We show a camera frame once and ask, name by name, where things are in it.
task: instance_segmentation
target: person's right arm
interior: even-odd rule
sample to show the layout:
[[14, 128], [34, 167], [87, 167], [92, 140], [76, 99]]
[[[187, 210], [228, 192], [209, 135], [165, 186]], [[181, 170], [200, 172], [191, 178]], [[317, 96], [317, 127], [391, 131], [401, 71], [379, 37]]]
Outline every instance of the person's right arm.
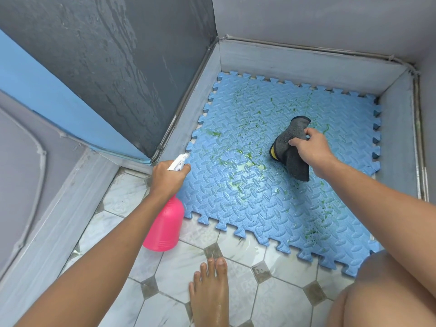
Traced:
[[307, 128], [292, 139], [301, 158], [410, 274], [436, 297], [436, 207], [395, 191], [340, 162], [325, 136]]

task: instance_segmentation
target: leg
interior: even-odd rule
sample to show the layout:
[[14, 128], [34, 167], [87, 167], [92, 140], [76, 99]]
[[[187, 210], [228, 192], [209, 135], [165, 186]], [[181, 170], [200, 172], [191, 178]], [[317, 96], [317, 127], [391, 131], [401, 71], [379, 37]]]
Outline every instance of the leg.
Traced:
[[436, 326], [436, 299], [384, 251], [363, 263], [333, 304], [327, 326]]
[[195, 327], [228, 327], [228, 280], [224, 258], [208, 259], [189, 283], [189, 295]]

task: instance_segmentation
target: pink bottle body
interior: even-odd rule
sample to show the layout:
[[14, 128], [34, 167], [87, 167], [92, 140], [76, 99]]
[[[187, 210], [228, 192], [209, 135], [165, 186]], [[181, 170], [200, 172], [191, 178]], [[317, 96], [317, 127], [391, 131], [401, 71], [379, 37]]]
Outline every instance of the pink bottle body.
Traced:
[[143, 246], [153, 251], [167, 251], [179, 241], [185, 209], [182, 202], [173, 196], [157, 215]]

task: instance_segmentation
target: toe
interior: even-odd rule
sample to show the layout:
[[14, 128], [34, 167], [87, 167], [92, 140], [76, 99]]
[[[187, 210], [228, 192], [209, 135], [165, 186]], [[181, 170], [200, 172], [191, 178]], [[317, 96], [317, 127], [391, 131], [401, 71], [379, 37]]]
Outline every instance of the toe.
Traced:
[[208, 276], [215, 276], [215, 259], [213, 258], [208, 259]]
[[201, 284], [199, 271], [195, 271], [195, 273], [193, 274], [193, 283], [195, 285], [195, 289], [197, 289], [197, 287]]
[[202, 280], [204, 280], [206, 278], [206, 276], [208, 275], [207, 269], [208, 269], [208, 266], [206, 265], [206, 263], [200, 264], [200, 272], [201, 272], [201, 279]]
[[216, 261], [216, 270], [219, 280], [226, 281], [227, 280], [227, 262], [223, 257], [220, 257]]
[[194, 294], [195, 294], [195, 287], [193, 285], [193, 282], [189, 282], [189, 298], [191, 300], [192, 300]]

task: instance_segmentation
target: wet dark gray door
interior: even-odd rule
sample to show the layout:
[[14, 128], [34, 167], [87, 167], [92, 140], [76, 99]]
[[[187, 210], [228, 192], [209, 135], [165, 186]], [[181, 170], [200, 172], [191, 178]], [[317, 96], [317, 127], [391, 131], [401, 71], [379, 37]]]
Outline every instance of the wet dark gray door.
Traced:
[[0, 29], [149, 157], [216, 37], [212, 0], [0, 0]]

